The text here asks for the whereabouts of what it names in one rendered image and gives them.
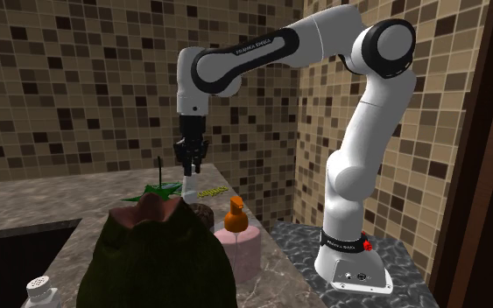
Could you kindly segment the grey shaker perforated cap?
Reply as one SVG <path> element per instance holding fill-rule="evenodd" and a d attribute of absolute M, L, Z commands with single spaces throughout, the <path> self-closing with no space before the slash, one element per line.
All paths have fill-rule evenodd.
<path fill-rule="evenodd" d="M 24 308 L 61 308 L 60 293 L 49 276 L 39 276 L 26 285 L 28 298 Z"/>

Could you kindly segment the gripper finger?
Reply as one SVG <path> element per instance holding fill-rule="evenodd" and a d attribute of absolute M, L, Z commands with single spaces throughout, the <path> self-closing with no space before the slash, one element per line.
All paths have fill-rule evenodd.
<path fill-rule="evenodd" d="M 177 161 L 182 164 L 184 175 L 190 177 L 192 175 L 193 153 L 189 141 L 186 138 L 181 138 L 173 145 L 173 149 Z"/>
<path fill-rule="evenodd" d="M 208 140 L 199 141 L 194 146 L 193 165 L 194 165 L 194 172 L 197 173 L 197 174 L 199 174 L 201 172 L 201 163 L 202 163 L 202 160 L 207 155 L 208 146 L 209 146 L 209 141 Z"/>

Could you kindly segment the green leaf plant dark stem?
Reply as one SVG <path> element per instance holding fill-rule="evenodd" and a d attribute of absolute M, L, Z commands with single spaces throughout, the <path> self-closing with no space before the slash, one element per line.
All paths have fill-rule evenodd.
<path fill-rule="evenodd" d="M 158 183 L 146 185 L 144 191 L 137 197 L 123 199 L 123 201 L 138 202 L 146 193 L 155 193 L 162 200 L 169 200 L 174 195 L 181 195 L 182 184 L 180 182 L 163 182 L 162 167 L 158 167 Z"/>

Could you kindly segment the dark brown door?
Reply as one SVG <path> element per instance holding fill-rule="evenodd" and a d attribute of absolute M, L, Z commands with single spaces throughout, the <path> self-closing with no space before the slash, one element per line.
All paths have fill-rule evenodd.
<path fill-rule="evenodd" d="M 493 308 L 493 0 L 465 104 L 429 289 L 440 308 Z"/>

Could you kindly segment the clear bottle yellow lettering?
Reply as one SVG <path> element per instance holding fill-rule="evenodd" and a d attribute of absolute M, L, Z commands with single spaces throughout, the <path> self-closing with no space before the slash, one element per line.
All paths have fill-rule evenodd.
<path fill-rule="evenodd" d="M 193 173 L 191 176 L 185 176 L 181 187 L 181 197 L 187 204 L 197 203 L 199 198 L 207 196 L 214 197 L 220 193 L 228 191 L 228 187 L 219 186 L 216 188 L 198 191 L 198 175 Z"/>

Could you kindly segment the brown round ball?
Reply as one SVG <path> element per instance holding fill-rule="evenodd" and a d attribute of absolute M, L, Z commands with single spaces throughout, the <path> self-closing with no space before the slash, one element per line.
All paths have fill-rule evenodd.
<path fill-rule="evenodd" d="M 214 232 L 215 216 L 210 206 L 201 203 L 191 203 L 188 207 L 195 213 L 208 230 Z"/>

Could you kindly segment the pink soap dispenser orange pump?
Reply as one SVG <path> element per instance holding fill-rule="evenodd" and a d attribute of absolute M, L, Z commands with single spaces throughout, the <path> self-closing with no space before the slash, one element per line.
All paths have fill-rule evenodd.
<path fill-rule="evenodd" d="M 261 270 L 261 230 L 250 224 L 241 197 L 230 198 L 223 222 L 215 225 L 215 237 L 225 249 L 237 284 Z"/>

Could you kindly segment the black sink basin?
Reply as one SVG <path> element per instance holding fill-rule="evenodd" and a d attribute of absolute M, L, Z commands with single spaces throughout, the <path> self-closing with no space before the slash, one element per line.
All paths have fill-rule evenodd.
<path fill-rule="evenodd" d="M 45 274 L 79 219 L 0 229 L 0 308 L 20 308 L 25 286 Z"/>

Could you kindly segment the dark green sack vase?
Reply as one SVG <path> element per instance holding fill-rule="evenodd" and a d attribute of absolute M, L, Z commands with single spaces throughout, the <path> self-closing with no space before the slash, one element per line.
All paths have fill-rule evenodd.
<path fill-rule="evenodd" d="M 237 308 L 221 243 L 182 198 L 109 210 L 76 308 Z"/>

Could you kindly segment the dark marbled robot stand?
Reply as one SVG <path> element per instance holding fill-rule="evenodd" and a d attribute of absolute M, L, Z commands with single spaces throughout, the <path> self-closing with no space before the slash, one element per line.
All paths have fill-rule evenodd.
<path fill-rule="evenodd" d="M 328 308 L 440 308 L 399 240 L 369 237 L 394 285 L 390 296 L 379 296 L 339 292 L 317 274 L 319 227 L 278 220 L 271 236 Z"/>

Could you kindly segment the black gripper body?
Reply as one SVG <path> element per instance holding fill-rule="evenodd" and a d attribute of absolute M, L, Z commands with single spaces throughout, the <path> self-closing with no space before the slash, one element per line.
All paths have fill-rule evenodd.
<path fill-rule="evenodd" d="M 194 151 L 194 146 L 202 140 L 206 132 L 206 117 L 202 115 L 181 115 L 180 116 L 180 133 L 182 138 L 186 138 Z"/>

